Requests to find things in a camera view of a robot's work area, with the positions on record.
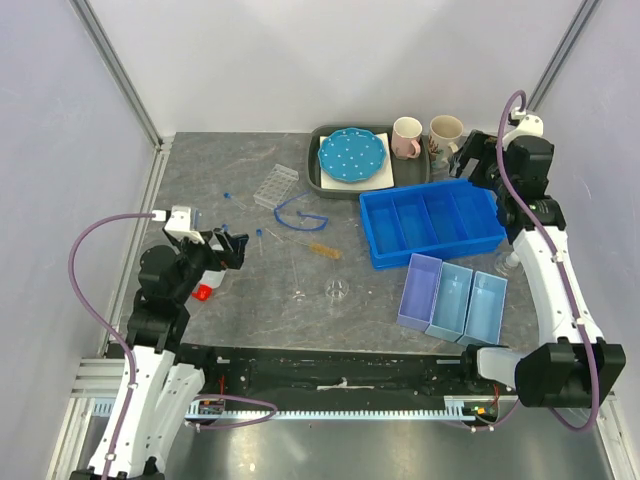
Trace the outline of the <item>clear glass beaker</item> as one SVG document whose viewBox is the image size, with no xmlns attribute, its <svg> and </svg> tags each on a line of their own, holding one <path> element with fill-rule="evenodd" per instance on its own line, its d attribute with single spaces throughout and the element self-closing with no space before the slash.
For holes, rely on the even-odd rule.
<svg viewBox="0 0 640 480">
<path fill-rule="evenodd" d="M 324 291 L 331 303 L 341 302 L 349 293 L 349 284 L 341 278 L 330 278 L 325 283 Z"/>
</svg>

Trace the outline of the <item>round glass flask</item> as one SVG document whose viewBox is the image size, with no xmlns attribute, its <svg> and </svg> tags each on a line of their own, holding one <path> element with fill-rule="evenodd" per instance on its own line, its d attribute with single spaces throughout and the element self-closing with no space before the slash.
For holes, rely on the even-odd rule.
<svg viewBox="0 0 640 480">
<path fill-rule="evenodd" d="M 508 277 L 519 271 L 520 259 L 515 252 L 500 253 L 495 260 L 494 268 L 502 276 Z"/>
</svg>

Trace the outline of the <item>white red-capped wash bottle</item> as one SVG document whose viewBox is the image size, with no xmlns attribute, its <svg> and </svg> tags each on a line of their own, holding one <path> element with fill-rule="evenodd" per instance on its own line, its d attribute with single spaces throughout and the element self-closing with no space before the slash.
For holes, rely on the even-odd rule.
<svg viewBox="0 0 640 480">
<path fill-rule="evenodd" d="M 203 274 L 191 293 L 196 300 L 204 302 L 209 299 L 215 289 L 217 289 L 225 276 L 226 267 L 221 263 L 218 254 L 224 251 L 223 246 L 214 244 L 211 247 L 212 253 L 202 261 L 204 265 Z"/>
</svg>

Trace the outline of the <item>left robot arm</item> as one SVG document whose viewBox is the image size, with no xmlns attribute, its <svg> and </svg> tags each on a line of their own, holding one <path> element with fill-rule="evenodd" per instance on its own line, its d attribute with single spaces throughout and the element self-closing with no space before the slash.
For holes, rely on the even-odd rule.
<svg viewBox="0 0 640 480">
<path fill-rule="evenodd" d="M 216 228 L 199 241 L 171 238 L 140 258 L 139 289 L 121 345 L 125 366 L 102 439 L 73 479 L 161 479 L 168 454 L 197 393 L 219 382 L 204 359 L 181 363 L 190 314 L 186 302 L 207 272 L 238 270 L 249 240 Z"/>
</svg>

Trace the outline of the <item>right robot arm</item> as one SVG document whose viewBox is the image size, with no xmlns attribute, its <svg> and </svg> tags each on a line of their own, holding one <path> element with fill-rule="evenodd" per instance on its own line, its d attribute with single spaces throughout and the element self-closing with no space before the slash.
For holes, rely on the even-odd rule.
<svg viewBox="0 0 640 480">
<path fill-rule="evenodd" d="M 541 137 L 521 135 L 498 150 L 495 136 L 474 130 L 451 160 L 455 177 L 475 160 L 470 182 L 495 194 L 497 219 L 524 269 L 539 332 L 538 347 L 527 355 L 506 347 L 467 348 L 469 362 L 457 377 L 473 394 L 493 381 L 509 386 L 530 408 L 589 408 L 606 399 L 626 355 L 604 339 L 577 284 L 564 215 L 546 193 L 553 154 Z"/>
</svg>

